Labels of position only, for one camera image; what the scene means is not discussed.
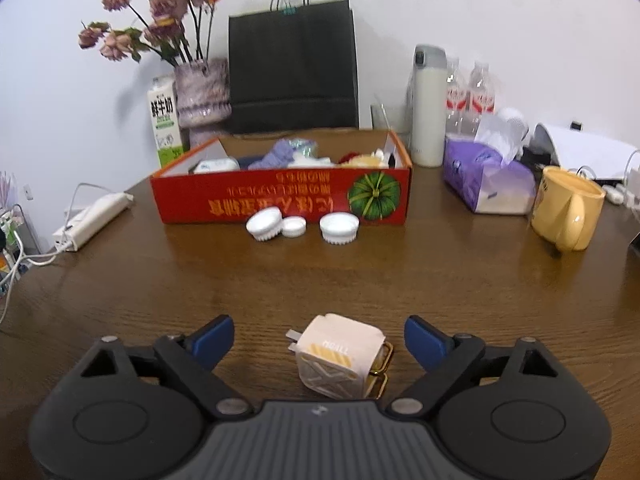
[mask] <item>wood grain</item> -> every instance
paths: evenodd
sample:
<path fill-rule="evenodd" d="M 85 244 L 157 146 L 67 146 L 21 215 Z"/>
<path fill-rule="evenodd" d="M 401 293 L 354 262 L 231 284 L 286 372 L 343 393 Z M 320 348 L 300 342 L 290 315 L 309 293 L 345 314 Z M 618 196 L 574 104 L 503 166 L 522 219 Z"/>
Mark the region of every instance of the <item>wood grain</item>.
<path fill-rule="evenodd" d="M 39 478 L 30 417 L 94 338 L 148 344 L 231 314 L 236 344 L 216 373 L 255 404 L 310 399 L 284 334 L 326 312 L 396 345 L 386 400 L 421 375 L 402 344 L 410 314 L 492 344 L 538 336 L 609 417 L 598 480 L 640 478 L 640 258 L 627 252 L 639 227 L 626 210 L 606 205 L 587 251 L 558 257 L 524 218 L 471 214 L 437 170 L 415 170 L 405 226 L 365 226 L 342 247 L 316 225 L 263 244 L 241 224 L 165 226 L 148 182 L 132 192 L 80 253 L 15 288 L 0 333 L 0 478 Z"/>

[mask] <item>pumpkin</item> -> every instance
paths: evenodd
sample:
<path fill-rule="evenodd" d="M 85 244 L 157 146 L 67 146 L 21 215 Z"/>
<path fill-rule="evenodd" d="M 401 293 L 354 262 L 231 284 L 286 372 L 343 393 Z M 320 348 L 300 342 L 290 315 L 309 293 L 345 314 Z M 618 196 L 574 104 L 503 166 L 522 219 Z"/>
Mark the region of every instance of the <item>pumpkin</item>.
<path fill-rule="evenodd" d="M 400 204 L 400 183 L 388 173 L 364 174 L 347 193 L 351 212 L 366 220 L 380 220 L 391 215 Z"/>

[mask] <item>white thermos bottle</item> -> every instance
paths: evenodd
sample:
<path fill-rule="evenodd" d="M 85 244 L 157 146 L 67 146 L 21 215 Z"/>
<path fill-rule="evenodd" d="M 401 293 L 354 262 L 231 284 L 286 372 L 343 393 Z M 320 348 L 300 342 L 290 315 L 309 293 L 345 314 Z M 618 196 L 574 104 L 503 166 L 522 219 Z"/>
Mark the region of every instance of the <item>white thermos bottle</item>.
<path fill-rule="evenodd" d="M 436 168 L 444 158 L 447 121 L 447 56 L 437 46 L 417 45 L 414 56 L 414 126 L 411 157 Z"/>

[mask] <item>black paper bag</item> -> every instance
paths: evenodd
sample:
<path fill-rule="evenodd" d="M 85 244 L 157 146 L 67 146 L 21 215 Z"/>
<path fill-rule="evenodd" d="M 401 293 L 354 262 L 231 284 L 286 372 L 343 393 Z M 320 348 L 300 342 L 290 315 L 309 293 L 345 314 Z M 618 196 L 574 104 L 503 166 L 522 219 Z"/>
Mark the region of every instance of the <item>black paper bag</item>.
<path fill-rule="evenodd" d="M 348 0 L 229 18 L 231 129 L 358 126 Z"/>

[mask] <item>open box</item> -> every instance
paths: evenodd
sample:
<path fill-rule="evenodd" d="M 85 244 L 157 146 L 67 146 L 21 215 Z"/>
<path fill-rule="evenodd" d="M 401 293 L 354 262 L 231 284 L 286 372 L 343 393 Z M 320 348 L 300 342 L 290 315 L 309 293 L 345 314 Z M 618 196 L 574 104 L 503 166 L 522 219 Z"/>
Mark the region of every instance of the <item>open box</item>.
<path fill-rule="evenodd" d="M 266 154 L 281 137 L 315 140 L 318 156 L 337 162 L 349 152 L 394 154 L 395 168 L 281 168 L 193 174 L 202 160 Z M 241 222 L 277 206 L 283 216 L 318 222 L 327 213 L 353 212 L 364 221 L 403 224 L 412 165 L 398 136 L 386 130 L 323 128 L 277 136 L 217 137 L 151 176 L 164 223 Z"/>

